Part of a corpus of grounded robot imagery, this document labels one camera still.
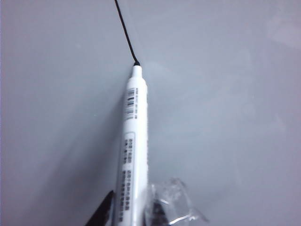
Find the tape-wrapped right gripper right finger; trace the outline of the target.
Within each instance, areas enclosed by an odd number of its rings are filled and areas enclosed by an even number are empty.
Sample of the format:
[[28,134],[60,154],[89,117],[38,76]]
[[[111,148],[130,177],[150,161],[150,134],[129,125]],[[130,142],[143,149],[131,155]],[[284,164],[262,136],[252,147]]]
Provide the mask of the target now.
[[178,178],[148,186],[145,226],[207,226],[210,220],[193,204]]

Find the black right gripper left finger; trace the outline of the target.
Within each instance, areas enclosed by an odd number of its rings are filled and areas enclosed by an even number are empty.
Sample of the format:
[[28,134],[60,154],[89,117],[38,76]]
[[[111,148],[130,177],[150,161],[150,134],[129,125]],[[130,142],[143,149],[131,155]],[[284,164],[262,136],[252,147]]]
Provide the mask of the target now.
[[113,190],[108,192],[85,226],[105,226],[108,224],[113,212],[114,195]]

